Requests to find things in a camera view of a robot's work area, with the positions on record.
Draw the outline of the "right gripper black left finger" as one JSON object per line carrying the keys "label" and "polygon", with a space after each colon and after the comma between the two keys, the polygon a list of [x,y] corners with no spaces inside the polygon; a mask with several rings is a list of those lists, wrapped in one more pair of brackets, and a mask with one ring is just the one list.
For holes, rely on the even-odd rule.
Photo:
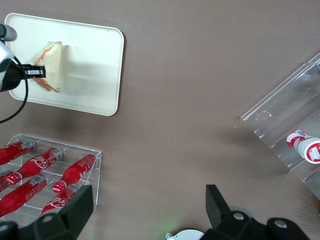
{"label": "right gripper black left finger", "polygon": [[33,223],[18,228],[14,221],[0,224],[2,240],[76,240],[94,210],[93,188],[80,187],[72,199],[58,212],[46,213]]}

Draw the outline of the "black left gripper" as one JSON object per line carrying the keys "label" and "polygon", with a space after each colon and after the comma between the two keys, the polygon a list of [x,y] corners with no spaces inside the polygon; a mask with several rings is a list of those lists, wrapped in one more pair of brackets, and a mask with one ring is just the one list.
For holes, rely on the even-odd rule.
{"label": "black left gripper", "polygon": [[[44,65],[23,64],[22,69],[27,79],[46,78]],[[16,88],[23,79],[21,68],[11,59],[5,59],[0,64],[0,91],[5,92]]]}

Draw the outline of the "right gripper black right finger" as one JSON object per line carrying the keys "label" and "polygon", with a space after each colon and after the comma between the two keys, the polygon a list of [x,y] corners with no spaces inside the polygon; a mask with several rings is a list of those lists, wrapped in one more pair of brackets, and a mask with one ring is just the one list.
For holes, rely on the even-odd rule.
{"label": "right gripper black right finger", "polygon": [[217,186],[207,185],[206,212],[212,228],[205,232],[207,240],[308,240],[309,237],[293,221],[270,218],[262,224],[246,213],[232,211]]}

